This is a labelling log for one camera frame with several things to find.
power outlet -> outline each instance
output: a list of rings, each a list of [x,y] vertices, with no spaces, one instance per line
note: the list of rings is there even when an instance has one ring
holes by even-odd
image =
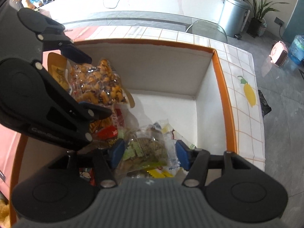
[[[280,26],[284,25],[284,21],[280,20],[278,17],[275,18],[275,23]]]

trash can lid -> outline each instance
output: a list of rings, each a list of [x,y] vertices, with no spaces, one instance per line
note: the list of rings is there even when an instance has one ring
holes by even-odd
[[[243,9],[250,9],[249,4],[244,2],[243,0],[227,0],[227,1]]]

lemon print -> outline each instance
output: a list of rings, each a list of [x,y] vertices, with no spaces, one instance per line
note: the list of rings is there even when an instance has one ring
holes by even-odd
[[[241,77],[241,84],[244,84],[244,93],[245,93],[245,96],[246,96],[246,98],[247,98],[248,103],[250,104],[250,106],[253,107],[257,103],[254,91],[252,90],[252,87],[248,84],[248,82],[244,79],[243,76],[239,75],[238,77]]]

chair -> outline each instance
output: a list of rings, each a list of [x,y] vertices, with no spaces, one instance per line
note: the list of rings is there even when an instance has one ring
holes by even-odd
[[[228,43],[225,30],[218,24],[210,21],[197,20],[187,28],[186,32]]]

silver trash can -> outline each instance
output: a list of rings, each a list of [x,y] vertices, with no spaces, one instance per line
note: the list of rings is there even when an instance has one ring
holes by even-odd
[[[243,0],[224,0],[224,7],[218,24],[227,36],[239,38],[250,5]]]

